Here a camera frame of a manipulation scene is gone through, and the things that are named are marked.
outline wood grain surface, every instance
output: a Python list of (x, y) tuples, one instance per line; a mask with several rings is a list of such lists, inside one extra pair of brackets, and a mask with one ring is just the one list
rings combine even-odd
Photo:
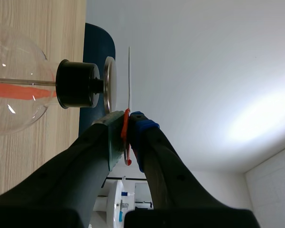
[[(86, 0), (0, 0), (0, 23), (31, 38), (53, 62), (81, 62)], [(79, 108), (58, 105), (29, 128), (0, 136), (0, 194), (65, 150), (78, 136)]]

